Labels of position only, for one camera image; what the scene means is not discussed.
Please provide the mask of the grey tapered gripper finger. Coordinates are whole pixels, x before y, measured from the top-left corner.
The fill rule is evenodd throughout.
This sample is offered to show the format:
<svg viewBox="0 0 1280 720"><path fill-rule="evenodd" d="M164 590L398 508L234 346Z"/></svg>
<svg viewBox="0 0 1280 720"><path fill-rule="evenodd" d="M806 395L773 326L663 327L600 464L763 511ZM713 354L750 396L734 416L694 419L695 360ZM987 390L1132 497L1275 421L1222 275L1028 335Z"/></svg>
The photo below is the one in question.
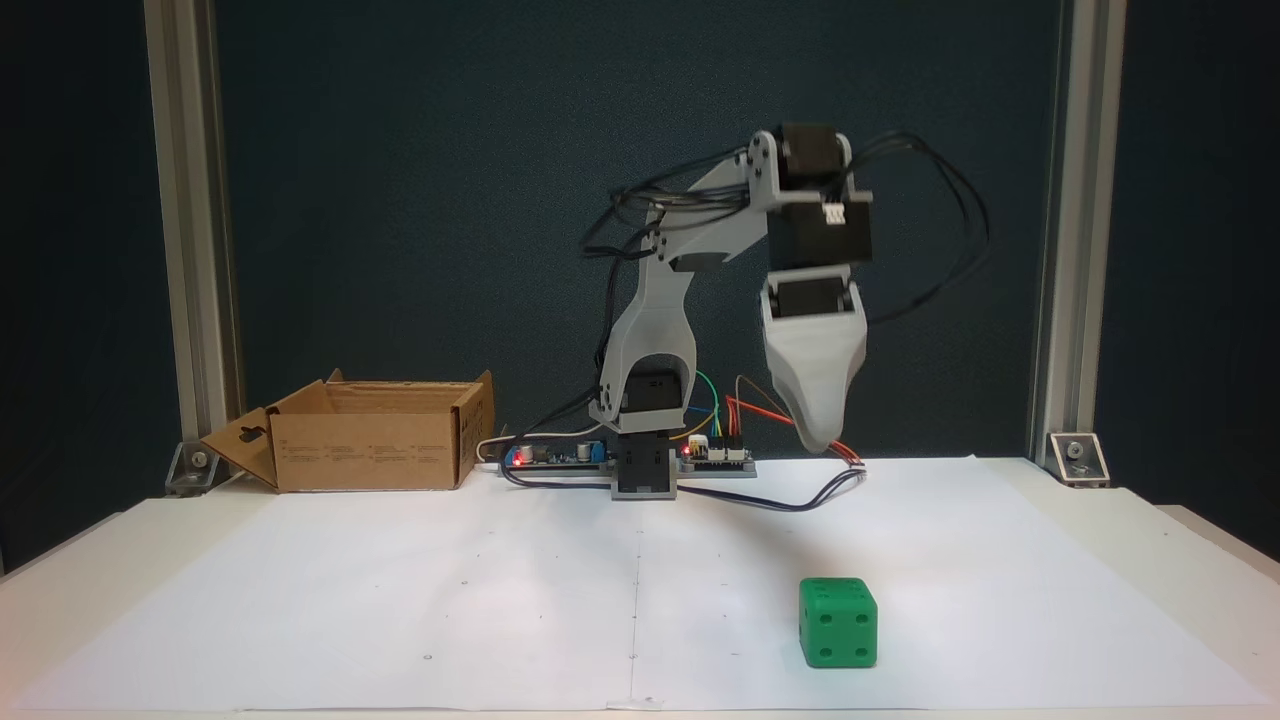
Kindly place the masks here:
<svg viewBox="0 0 1280 720"><path fill-rule="evenodd" d="M765 360L804 448L819 454L840 439L864 342L768 342Z"/></svg>

